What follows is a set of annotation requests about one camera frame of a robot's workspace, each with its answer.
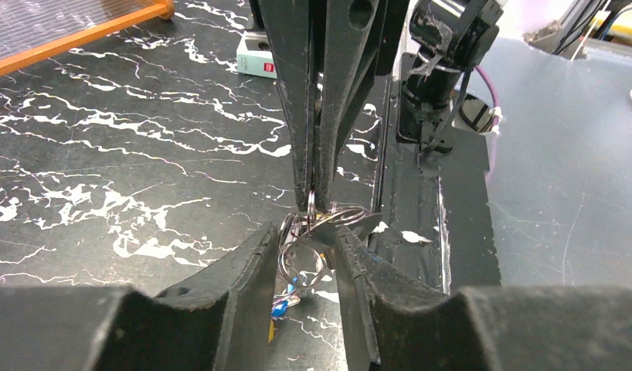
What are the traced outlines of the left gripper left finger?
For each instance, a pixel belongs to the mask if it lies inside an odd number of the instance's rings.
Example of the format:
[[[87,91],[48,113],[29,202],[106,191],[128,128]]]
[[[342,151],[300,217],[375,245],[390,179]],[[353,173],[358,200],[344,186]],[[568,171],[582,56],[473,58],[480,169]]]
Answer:
[[[0,370],[262,370],[276,277],[268,223],[154,297],[132,286],[0,287]]]

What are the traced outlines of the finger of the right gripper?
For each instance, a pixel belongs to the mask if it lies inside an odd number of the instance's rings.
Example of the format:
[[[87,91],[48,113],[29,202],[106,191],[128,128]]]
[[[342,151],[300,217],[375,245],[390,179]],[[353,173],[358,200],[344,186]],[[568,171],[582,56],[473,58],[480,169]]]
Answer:
[[[309,1],[260,1],[291,140],[297,208],[305,212],[312,180],[314,74]]]
[[[408,1],[325,1],[320,25],[323,75],[314,133],[315,206],[325,209],[338,156],[375,77],[391,72]]]

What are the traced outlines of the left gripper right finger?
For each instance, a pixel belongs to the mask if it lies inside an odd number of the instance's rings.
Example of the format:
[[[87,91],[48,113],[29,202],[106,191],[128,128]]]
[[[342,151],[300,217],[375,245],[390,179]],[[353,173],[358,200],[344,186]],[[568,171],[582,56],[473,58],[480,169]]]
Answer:
[[[334,244],[350,370],[632,370],[632,290],[413,280],[348,228]]]

